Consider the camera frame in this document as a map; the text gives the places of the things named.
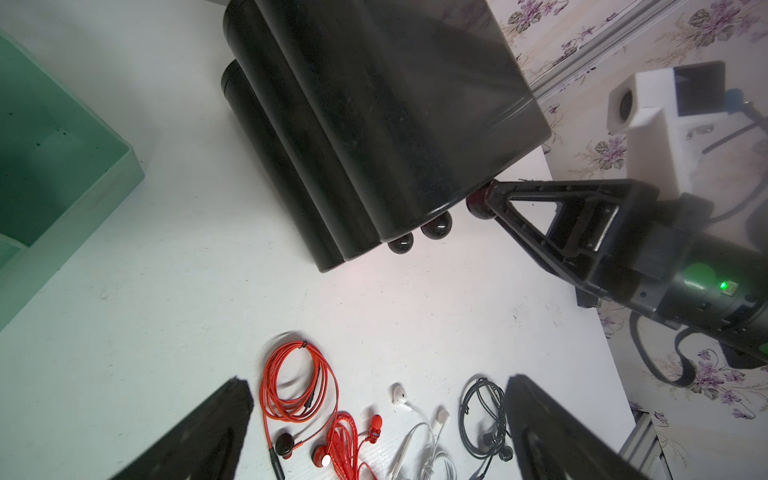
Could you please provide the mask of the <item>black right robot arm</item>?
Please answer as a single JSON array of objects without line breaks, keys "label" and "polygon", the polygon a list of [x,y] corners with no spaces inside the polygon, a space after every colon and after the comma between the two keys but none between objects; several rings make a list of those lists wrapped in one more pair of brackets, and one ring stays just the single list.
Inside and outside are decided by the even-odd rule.
[{"label": "black right robot arm", "polygon": [[585,308],[602,301],[716,340],[737,369],[767,363],[767,259],[706,232],[713,206],[684,194],[663,201],[638,180],[492,181],[467,199]]}]

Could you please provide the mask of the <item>black earphones upper right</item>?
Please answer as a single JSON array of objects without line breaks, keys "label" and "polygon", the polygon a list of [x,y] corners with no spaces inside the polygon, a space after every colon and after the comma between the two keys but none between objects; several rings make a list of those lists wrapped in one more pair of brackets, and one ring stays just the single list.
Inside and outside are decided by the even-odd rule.
[{"label": "black earphones upper right", "polygon": [[494,462],[513,459],[504,390],[488,377],[475,375],[468,381],[459,403],[458,429],[466,453],[479,462],[471,479],[485,479]]}]

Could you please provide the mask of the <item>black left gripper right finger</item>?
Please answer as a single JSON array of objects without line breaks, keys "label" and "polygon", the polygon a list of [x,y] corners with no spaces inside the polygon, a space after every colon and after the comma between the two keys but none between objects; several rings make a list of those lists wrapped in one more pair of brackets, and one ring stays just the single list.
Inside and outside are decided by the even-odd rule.
[{"label": "black left gripper right finger", "polygon": [[504,410],[524,479],[642,479],[526,375],[509,378]]}]

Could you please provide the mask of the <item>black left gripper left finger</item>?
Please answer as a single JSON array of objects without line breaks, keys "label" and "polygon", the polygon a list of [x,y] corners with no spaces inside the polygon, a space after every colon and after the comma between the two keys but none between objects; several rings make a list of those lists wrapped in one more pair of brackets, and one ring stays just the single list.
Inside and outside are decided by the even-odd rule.
[{"label": "black left gripper left finger", "polygon": [[233,377],[168,431],[116,479],[233,479],[254,400]]}]

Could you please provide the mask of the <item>red earphones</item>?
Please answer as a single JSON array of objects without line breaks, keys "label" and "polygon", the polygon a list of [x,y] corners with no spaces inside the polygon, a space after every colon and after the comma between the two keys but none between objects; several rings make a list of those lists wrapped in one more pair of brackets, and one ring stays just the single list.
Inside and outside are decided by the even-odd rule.
[{"label": "red earphones", "polygon": [[339,383],[321,350],[300,339],[276,345],[267,356],[258,404],[269,462],[276,479],[282,462],[318,440],[339,409]]},{"label": "red earphones", "polygon": [[338,479],[357,480],[364,471],[371,479],[376,479],[372,467],[360,459],[360,450],[366,443],[375,445],[381,436],[383,419],[374,414],[368,429],[360,433],[352,415],[347,412],[336,413],[331,421],[323,443],[312,451],[312,463],[318,468],[332,466]]}]

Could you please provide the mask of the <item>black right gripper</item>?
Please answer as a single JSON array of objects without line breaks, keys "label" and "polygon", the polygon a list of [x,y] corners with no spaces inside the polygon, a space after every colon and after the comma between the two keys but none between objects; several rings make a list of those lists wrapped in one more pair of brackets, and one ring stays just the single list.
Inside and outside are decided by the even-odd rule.
[{"label": "black right gripper", "polygon": [[[518,203],[554,205],[548,230]],[[657,187],[637,180],[492,180],[466,205],[496,221],[548,273],[631,309],[659,307],[714,210],[689,193],[662,200]]]}]

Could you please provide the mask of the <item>white earphones centre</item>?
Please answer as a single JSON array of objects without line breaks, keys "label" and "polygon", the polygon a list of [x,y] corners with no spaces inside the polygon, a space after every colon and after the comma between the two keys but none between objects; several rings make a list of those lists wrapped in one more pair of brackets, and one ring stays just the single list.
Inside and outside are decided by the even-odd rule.
[{"label": "white earphones centre", "polygon": [[404,479],[403,467],[409,457],[418,461],[414,479],[437,479],[436,471],[442,466],[444,479],[458,478],[456,464],[451,454],[441,444],[443,433],[451,420],[449,411],[439,406],[436,412],[428,417],[427,414],[410,401],[408,393],[401,383],[391,387],[392,404],[396,410],[407,410],[418,417],[404,436],[392,461],[388,479]]}]

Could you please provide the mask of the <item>black drawer cabinet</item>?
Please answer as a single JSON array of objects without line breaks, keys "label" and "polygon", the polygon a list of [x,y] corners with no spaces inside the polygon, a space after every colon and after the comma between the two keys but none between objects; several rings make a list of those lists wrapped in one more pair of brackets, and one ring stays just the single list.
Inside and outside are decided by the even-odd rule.
[{"label": "black drawer cabinet", "polygon": [[550,136],[485,1],[231,1],[222,90],[326,272]]}]

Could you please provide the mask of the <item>green desk organizer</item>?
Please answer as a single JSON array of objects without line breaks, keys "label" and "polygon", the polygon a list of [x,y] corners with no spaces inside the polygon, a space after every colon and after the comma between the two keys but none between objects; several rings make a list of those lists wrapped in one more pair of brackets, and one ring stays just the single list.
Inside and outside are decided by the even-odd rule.
[{"label": "green desk organizer", "polygon": [[133,147],[1,36],[1,324],[140,184]]}]

